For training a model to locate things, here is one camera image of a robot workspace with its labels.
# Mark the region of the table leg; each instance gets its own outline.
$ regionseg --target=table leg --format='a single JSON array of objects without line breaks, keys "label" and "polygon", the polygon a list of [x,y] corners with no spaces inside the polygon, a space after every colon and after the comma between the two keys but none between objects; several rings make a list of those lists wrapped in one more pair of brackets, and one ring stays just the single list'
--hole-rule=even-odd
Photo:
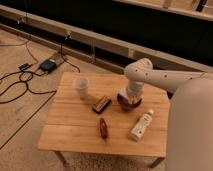
[{"label": "table leg", "polygon": [[54,153],[56,154],[58,159],[62,162],[63,166],[66,166],[67,165],[67,161],[64,158],[64,156],[61,154],[61,152],[60,151],[54,151]]},{"label": "table leg", "polygon": [[154,169],[156,166],[158,166],[165,158],[158,157],[152,164],[149,165],[149,168]]}]

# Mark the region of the electronic device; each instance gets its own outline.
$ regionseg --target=electronic device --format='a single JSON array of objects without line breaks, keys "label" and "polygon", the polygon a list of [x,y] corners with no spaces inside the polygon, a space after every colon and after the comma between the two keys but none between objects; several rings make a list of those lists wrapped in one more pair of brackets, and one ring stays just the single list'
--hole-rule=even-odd
[{"label": "electronic device", "polygon": [[64,60],[66,60],[65,56],[62,56],[61,53],[59,52],[54,53],[49,59],[46,59],[40,64],[39,69],[51,73],[59,65],[61,65],[64,62]]}]

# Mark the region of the cup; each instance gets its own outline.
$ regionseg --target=cup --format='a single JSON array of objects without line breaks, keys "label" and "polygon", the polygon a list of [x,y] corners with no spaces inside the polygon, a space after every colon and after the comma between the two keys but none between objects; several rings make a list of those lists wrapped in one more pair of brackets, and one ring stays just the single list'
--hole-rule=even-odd
[{"label": "cup", "polygon": [[74,88],[78,92],[80,98],[85,98],[88,94],[89,81],[87,78],[80,77],[74,80]]}]

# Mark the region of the concrete floor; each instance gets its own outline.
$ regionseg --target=concrete floor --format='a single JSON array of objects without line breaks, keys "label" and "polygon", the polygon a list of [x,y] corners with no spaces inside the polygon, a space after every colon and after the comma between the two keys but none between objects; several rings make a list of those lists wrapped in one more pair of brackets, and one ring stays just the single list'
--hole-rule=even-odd
[{"label": "concrete floor", "polygon": [[[25,39],[23,38],[0,30],[0,44],[19,44],[24,41]],[[34,42],[29,42],[29,49],[40,62],[54,53],[54,50]],[[5,73],[17,71],[18,66],[23,63],[33,62],[25,46],[0,47],[0,54],[0,77]],[[69,57],[69,61],[79,66],[82,72],[110,73],[110,71],[82,62],[73,57]],[[75,72],[75,69],[68,64],[63,64],[50,75],[41,78],[35,77],[30,82],[30,88],[37,92],[57,89],[64,71]],[[0,92],[12,82],[17,81],[17,79],[18,75],[5,79],[0,84]],[[6,96],[0,97],[0,101],[15,97],[21,93],[23,88],[23,85],[13,87],[8,91]],[[7,141],[49,96],[38,96],[27,93],[14,102],[0,105],[0,146]],[[50,104],[51,101],[0,150],[1,171],[146,171],[144,162],[150,163],[153,161],[153,158],[148,157],[63,153],[70,163],[70,168],[64,168],[53,152],[39,151],[37,149],[37,142]],[[153,171],[163,171],[164,165],[165,163],[163,162],[153,169]]]}]

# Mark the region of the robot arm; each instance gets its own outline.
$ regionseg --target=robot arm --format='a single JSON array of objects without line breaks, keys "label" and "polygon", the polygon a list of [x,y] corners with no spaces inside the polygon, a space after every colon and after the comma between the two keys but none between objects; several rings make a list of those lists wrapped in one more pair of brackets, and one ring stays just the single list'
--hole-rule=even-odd
[{"label": "robot arm", "polygon": [[153,70],[150,63],[149,59],[144,58],[128,65],[124,74],[130,83],[144,82],[174,93],[188,80],[200,77],[213,80],[213,73]]},{"label": "robot arm", "polygon": [[135,85],[141,82],[174,93],[169,109],[166,171],[212,171],[213,73],[152,70],[150,66],[151,61],[142,59],[125,68],[129,84],[123,97],[139,95],[142,86]]}]

